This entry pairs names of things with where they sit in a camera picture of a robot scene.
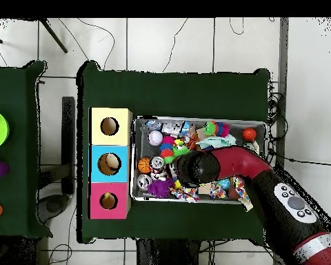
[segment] circular hole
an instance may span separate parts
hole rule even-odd
[[[99,204],[104,209],[114,209],[118,205],[118,197],[114,193],[107,192],[101,196]]]
[[[104,118],[101,122],[101,132],[104,135],[115,135],[119,130],[119,123],[115,118]]]
[[[121,160],[115,153],[105,153],[98,160],[99,171],[107,176],[117,174],[120,167]]]

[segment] pink box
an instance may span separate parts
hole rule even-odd
[[[130,209],[129,183],[91,183],[89,219],[126,219]],[[107,192],[114,194],[118,203],[113,209],[100,205],[101,196]]]

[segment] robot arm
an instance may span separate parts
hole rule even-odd
[[[242,176],[273,251],[287,265],[331,265],[331,234],[270,165],[240,146],[194,151],[174,161],[183,186]]]

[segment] white ball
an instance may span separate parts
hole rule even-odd
[[[159,131],[153,130],[148,135],[148,141],[151,146],[158,146],[162,143],[163,135]]]

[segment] orange ball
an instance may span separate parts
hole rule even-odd
[[[254,141],[257,138],[257,132],[252,128],[245,128],[243,130],[243,137],[246,141]]]
[[[143,157],[139,160],[137,164],[137,168],[139,168],[140,172],[143,174],[151,173],[150,169],[150,159],[148,157]]]

